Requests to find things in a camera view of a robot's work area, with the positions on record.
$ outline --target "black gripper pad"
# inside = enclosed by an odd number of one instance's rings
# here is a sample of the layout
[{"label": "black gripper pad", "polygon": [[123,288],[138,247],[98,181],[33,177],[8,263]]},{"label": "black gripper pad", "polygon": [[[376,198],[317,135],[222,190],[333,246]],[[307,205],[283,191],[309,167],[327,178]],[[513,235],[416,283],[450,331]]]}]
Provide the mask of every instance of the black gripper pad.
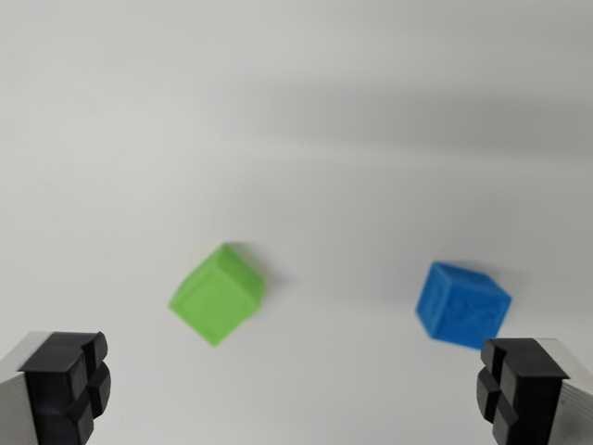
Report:
[{"label": "black gripper pad", "polygon": [[482,361],[478,406],[498,445],[547,445],[568,375],[532,338],[489,339]]},{"label": "black gripper pad", "polygon": [[109,399],[106,356],[100,332],[56,332],[21,366],[39,445],[86,443]]}]

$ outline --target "cube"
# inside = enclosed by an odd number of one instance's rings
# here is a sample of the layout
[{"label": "cube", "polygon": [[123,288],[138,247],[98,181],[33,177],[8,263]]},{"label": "cube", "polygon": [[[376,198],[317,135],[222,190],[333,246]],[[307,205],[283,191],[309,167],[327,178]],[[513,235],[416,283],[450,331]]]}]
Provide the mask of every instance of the cube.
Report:
[{"label": "cube", "polygon": [[480,350],[497,336],[510,304],[488,275],[435,262],[416,313],[430,337]]},{"label": "cube", "polygon": [[263,278],[223,244],[183,281],[169,307],[216,346],[259,307],[264,287]]}]

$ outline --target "green cube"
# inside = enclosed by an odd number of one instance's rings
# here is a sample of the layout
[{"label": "green cube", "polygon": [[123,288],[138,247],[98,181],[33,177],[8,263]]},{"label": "green cube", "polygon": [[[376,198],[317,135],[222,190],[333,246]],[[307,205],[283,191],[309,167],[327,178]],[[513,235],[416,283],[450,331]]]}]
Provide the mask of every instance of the green cube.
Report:
[{"label": "green cube", "polygon": [[216,346],[259,307],[264,287],[263,278],[223,244],[183,281],[169,307]]}]

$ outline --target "blue cube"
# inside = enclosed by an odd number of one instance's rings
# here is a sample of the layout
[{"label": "blue cube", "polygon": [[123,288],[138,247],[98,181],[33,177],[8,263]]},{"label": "blue cube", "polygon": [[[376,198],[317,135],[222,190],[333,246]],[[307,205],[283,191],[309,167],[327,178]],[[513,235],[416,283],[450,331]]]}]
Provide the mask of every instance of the blue cube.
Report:
[{"label": "blue cube", "polygon": [[510,304],[488,275],[435,262],[416,313],[430,337],[480,350],[497,336]]}]

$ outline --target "white backdrop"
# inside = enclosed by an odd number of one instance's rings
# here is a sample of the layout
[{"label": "white backdrop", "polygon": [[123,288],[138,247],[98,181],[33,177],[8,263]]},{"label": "white backdrop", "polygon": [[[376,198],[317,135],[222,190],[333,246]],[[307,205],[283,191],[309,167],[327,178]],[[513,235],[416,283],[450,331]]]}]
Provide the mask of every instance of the white backdrop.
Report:
[{"label": "white backdrop", "polygon": [[[593,370],[593,5],[0,3],[0,351],[102,330],[94,445],[490,444],[479,353],[414,315],[433,260],[500,334]],[[220,242],[263,270],[216,349],[167,309]]]}]

